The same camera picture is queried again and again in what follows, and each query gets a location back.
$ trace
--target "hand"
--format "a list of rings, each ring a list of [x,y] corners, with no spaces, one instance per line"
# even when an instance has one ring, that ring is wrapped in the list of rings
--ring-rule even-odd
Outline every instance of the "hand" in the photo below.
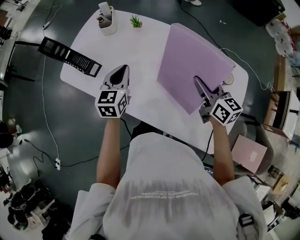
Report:
[[[214,117],[210,117],[210,122],[212,124],[212,128],[223,127],[223,125],[219,123],[218,120],[216,120]]]
[[[121,122],[120,118],[107,118],[107,121],[109,122]]]

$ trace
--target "person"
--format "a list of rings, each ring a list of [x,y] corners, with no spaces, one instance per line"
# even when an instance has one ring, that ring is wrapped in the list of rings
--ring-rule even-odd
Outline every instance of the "person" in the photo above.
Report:
[[[109,119],[96,183],[79,191],[68,238],[263,239],[266,223],[250,179],[234,179],[226,128],[210,122],[214,177],[190,147],[150,132],[131,141],[120,180],[120,119]],[[245,214],[250,224],[240,222]]]

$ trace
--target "purple folder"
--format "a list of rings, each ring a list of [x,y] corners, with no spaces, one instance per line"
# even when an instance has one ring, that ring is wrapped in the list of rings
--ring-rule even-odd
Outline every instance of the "purple folder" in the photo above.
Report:
[[[203,103],[194,77],[200,77],[213,91],[231,74],[234,62],[191,29],[171,25],[157,81],[187,111]]]

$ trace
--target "black cable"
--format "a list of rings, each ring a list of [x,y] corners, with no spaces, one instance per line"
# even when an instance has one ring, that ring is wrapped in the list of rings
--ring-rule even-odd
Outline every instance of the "black cable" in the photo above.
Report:
[[[48,16],[46,17],[46,20],[45,20],[45,22],[44,22],[44,24],[43,24],[43,27],[45,26],[45,24],[47,23],[48,18],[49,18],[50,15],[51,15],[52,8],[53,8],[53,6],[54,6],[54,2],[55,2],[55,0],[53,0],[53,2],[52,2],[52,5],[51,5],[51,8],[50,8],[49,14],[48,14]]]
[[[11,178],[11,180],[13,181],[14,179],[13,179],[13,177],[10,175],[10,170],[9,170],[9,168],[7,167],[6,170],[7,170],[8,176],[9,176],[9,177]]]
[[[209,148],[209,146],[210,146],[210,140],[211,140],[211,137],[212,137],[212,133],[214,132],[214,130],[212,130],[211,131],[211,134],[210,134],[210,139],[208,140],[208,144],[207,144],[207,148],[206,148],[206,152],[205,152],[205,154],[204,154],[204,157],[202,158],[202,162],[204,161],[204,159],[205,159],[205,157],[206,157],[206,154],[207,154],[207,152],[208,152],[208,148]]]
[[[191,16],[192,18],[194,18],[204,29],[204,31],[207,33],[207,35],[211,38],[211,40],[221,49],[221,51],[226,55],[227,53],[224,51],[224,49],[222,49],[222,47],[215,41],[215,39],[209,34],[209,32],[206,30],[206,28],[204,27],[204,25],[197,19],[195,18],[193,15],[191,15],[189,12],[187,12],[186,10],[184,10],[181,6],[182,1],[179,0],[179,5],[182,11],[184,11],[187,15]]]
[[[27,142],[27,143],[30,143],[36,150],[38,150],[39,152],[41,152],[42,154],[41,154],[41,159],[39,159],[37,156],[34,156],[33,158],[32,158],[32,160],[33,160],[33,162],[34,162],[34,164],[36,165],[36,167],[37,167],[37,174],[38,174],[38,176],[39,176],[39,170],[38,170],[38,166],[37,166],[37,164],[36,164],[36,162],[35,162],[35,159],[36,160],[38,160],[39,162],[41,162],[41,163],[43,163],[45,160],[44,160],[44,155],[46,155],[47,157],[48,157],[48,159],[49,159],[49,161],[51,162],[51,165],[54,167],[54,168],[57,168],[53,163],[57,163],[55,160],[53,160],[53,158],[48,154],[48,153],[46,153],[46,152],[44,152],[44,151],[42,151],[41,149],[39,149],[38,147],[36,147],[31,141],[29,141],[29,140],[27,140],[27,139],[24,139],[24,141],[25,142]],[[129,147],[129,144],[127,145],[127,146],[125,146],[125,147],[122,147],[122,148],[120,148],[120,150],[123,150],[123,149],[125,149],[125,148],[127,148],[127,147]],[[84,161],[80,161],[80,162],[77,162],[77,163],[74,163],[74,164],[71,164],[71,165],[61,165],[61,164],[59,164],[61,167],[73,167],[73,166],[75,166],[75,165],[78,165],[78,164],[81,164],[81,163],[87,163],[87,162],[90,162],[90,161],[92,161],[92,160],[94,160],[94,159],[96,159],[96,158],[98,158],[99,156],[96,156],[96,157],[93,157],[93,158],[90,158],[90,159],[87,159],[87,160],[84,160]]]
[[[127,129],[128,134],[130,135],[130,137],[132,137],[131,132],[130,132],[129,129],[128,129],[127,123],[125,122],[124,119],[122,119],[122,118],[120,118],[120,119],[121,119],[121,120],[123,121],[123,123],[125,124],[125,127],[126,127],[126,129]]]

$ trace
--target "succulent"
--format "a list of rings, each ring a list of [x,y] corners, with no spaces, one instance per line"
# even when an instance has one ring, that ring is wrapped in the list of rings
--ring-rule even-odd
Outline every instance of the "succulent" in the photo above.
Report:
[[[130,19],[130,21],[134,28],[142,27],[142,21],[140,21],[136,15],[135,16],[132,15],[132,18]]]

